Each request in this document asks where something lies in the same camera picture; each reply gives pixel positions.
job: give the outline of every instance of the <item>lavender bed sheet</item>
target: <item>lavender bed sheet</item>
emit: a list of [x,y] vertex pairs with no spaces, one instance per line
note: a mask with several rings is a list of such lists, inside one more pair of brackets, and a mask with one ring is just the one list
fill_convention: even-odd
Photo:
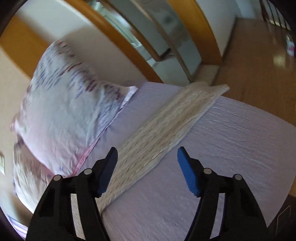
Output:
[[[108,127],[81,171],[119,147],[181,87],[146,82]],[[189,191],[177,162],[184,146],[217,174],[243,175],[269,225],[286,199],[296,174],[296,128],[250,105],[220,97],[186,137],[134,186],[103,212],[111,240],[184,240],[199,199]],[[223,195],[212,237],[218,235]]]

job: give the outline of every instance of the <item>wooden floor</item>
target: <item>wooden floor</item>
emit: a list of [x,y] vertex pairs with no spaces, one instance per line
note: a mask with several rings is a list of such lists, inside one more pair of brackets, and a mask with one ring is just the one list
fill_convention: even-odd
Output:
[[[213,84],[229,85],[224,96],[296,126],[296,59],[286,54],[283,31],[263,21],[238,19]],[[296,180],[290,194],[296,197]]]

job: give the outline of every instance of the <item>metal screw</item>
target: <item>metal screw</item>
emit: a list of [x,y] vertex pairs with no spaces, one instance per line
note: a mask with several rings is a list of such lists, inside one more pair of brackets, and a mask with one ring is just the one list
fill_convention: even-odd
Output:
[[83,172],[85,175],[89,175],[92,173],[92,169],[88,168],[88,169],[85,169],[84,172]]
[[211,174],[212,170],[210,168],[205,168],[204,169],[204,174]]
[[55,176],[54,176],[54,180],[55,180],[55,181],[58,181],[58,180],[60,180],[61,178],[62,178],[61,175],[55,175]]
[[240,174],[235,174],[234,178],[238,181],[240,181],[242,179],[242,176]]

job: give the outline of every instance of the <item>light switch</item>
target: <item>light switch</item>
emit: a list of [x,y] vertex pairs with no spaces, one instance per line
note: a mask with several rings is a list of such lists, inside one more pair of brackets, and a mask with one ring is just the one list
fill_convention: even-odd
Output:
[[0,152],[0,172],[5,175],[4,155]]

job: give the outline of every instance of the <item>pillowcase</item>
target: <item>pillowcase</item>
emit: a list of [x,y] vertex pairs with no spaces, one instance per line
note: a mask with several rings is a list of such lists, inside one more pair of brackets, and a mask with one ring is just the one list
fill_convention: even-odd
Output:
[[52,172],[32,155],[23,140],[19,138],[18,143],[14,145],[13,155],[15,192],[32,213],[53,176]]
[[73,176],[136,91],[100,81],[56,41],[41,57],[12,127],[54,175]]

